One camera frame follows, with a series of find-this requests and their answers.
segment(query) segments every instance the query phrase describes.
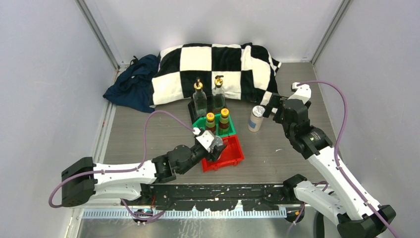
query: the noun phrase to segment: navy blue bag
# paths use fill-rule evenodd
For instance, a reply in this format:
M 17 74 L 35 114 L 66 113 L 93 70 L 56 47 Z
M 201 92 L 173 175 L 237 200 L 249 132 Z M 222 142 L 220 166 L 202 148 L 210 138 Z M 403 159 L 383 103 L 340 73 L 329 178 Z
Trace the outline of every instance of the navy blue bag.
M 104 98 L 110 102 L 130 107 L 141 112 L 152 113 L 149 107 L 150 84 L 153 76 L 158 72 L 159 60 L 154 55 L 147 55 L 141 59 L 134 59 L 130 66 L 122 72 L 114 85 L 109 87 Z

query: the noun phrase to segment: blue label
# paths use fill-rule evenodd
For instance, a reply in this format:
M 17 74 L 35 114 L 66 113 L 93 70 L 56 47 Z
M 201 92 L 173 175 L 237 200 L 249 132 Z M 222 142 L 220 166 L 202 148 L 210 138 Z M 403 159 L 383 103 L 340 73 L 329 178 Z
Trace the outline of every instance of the blue label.
M 250 120 L 250 123 L 249 123 L 249 124 L 250 124 L 250 127 L 251 127 L 251 128 L 255 128 L 255 126 L 257 125 L 257 124 L 255 124 L 253 121 L 251 121 L 251 120 Z

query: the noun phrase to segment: checkered blanket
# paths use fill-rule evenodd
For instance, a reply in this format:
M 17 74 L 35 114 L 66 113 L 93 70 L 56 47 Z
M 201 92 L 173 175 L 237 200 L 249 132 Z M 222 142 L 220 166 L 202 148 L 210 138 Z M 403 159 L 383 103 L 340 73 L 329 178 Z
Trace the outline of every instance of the checkered blanket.
M 160 52 L 151 83 L 150 105 L 190 98 L 197 77 L 211 95 L 216 75 L 223 75 L 226 97 L 266 105 L 278 93 L 275 75 L 281 63 L 262 46 L 186 44 Z

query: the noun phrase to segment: white can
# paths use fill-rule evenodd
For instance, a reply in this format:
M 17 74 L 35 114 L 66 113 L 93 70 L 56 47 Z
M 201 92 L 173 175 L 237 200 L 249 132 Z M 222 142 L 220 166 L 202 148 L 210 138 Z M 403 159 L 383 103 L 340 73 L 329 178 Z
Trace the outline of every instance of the white can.
M 263 114 L 265 108 L 263 106 L 255 106 L 252 108 L 251 117 L 248 123 L 248 129 L 252 132 L 257 132 L 260 130 L 261 124 L 263 122 Z

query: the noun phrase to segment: gold bottle cap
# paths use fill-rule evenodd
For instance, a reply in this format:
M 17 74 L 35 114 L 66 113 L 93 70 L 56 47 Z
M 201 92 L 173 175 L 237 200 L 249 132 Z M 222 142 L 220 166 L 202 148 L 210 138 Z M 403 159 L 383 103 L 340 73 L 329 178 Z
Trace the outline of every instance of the gold bottle cap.
M 216 76 L 216 78 L 214 80 L 214 84 L 218 88 L 220 88 L 223 85 L 223 79 L 221 79 L 222 77 L 223 77 L 223 75 L 218 75 L 218 76 Z
M 203 89 L 203 84 L 202 82 L 200 82 L 200 79 L 197 78 L 197 82 L 194 83 L 194 88 L 197 90 L 202 90 Z
M 213 113 L 207 113 L 207 120 L 214 120 L 214 114 Z
M 227 109 L 227 108 L 223 108 L 223 109 L 220 111 L 220 114 L 221 114 L 223 117 L 227 117 L 227 116 L 229 115 L 229 109 Z

